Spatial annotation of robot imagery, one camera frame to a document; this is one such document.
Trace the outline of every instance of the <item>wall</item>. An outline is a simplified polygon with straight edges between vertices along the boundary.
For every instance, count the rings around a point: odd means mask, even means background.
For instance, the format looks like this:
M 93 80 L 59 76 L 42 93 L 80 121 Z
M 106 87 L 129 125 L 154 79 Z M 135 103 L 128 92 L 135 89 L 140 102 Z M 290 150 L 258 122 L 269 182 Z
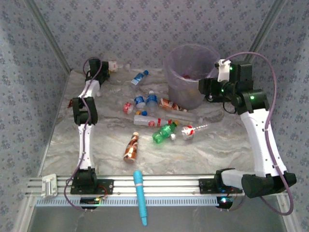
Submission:
M 278 78 L 278 100 L 272 119 L 279 152 L 288 169 L 297 176 L 292 187 L 295 210 L 304 231 L 309 231 L 309 3 L 288 1 L 260 53 L 271 60 Z M 256 58 L 253 62 L 256 87 L 272 99 L 269 67 Z
M 11 231 L 26 178 L 36 176 L 66 81 L 31 14 L 0 1 L 0 231 Z
M 99 55 L 162 67 L 175 46 L 212 45 L 222 57 L 247 51 L 273 0 L 36 0 L 70 67 Z

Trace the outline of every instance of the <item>trash can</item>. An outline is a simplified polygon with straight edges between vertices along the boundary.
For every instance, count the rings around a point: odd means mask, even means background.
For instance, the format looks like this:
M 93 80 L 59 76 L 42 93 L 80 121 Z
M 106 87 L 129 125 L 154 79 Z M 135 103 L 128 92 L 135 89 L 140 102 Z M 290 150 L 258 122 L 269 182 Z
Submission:
M 199 107 L 205 95 L 199 92 L 198 81 L 218 75 L 214 64 L 219 59 L 219 53 L 211 46 L 190 43 L 172 50 L 163 60 L 169 100 L 187 110 Z

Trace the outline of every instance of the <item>metal profile rail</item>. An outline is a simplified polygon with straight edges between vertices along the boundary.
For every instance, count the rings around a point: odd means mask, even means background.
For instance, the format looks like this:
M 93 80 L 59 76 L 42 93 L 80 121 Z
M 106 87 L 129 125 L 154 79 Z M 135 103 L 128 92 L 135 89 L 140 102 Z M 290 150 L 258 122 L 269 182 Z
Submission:
M 174 196 L 205 196 L 199 193 L 198 180 L 203 178 L 212 179 L 214 176 L 209 175 L 158 175 L 144 176 L 144 192 L 146 197 L 174 197 Z M 57 177 L 58 196 L 63 196 L 66 180 L 69 176 Z M 113 179 L 113 195 L 109 197 L 133 197 L 136 196 L 136 190 L 132 176 L 98 176 L 98 179 Z M 41 196 L 42 179 L 32 178 L 27 184 L 26 196 Z M 68 196 L 83 197 L 85 195 L 71 195 L 70 187 L 67 188 Z M 207 196 L 223 196 L 224 194 L 207 194 Z

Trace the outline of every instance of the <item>blue highlighter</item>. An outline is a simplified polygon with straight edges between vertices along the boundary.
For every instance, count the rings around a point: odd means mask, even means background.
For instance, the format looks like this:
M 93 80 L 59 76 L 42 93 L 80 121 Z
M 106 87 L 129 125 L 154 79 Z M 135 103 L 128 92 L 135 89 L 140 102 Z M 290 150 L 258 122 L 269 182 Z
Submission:
M 133 180 L 136 188 L 137 200 L 139 203 L 140 218 L 144 226 L 147 226 L 147 208 L 143 189 L 143 175 L 140 170 L 133 173 Z

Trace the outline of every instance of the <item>green plastic bottle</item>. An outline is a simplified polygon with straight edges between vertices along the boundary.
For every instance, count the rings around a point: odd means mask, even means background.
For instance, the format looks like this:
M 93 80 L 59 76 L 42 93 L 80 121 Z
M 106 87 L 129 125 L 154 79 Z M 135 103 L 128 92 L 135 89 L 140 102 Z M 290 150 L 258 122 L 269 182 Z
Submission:
M 156 141 L 157 144 L 161 143 L 163 140 L 170 137 L 177 125 L 178 121 L 174 121 L 171 124 L 164 125 L 159 131 L 153 134 L 153 139 Z

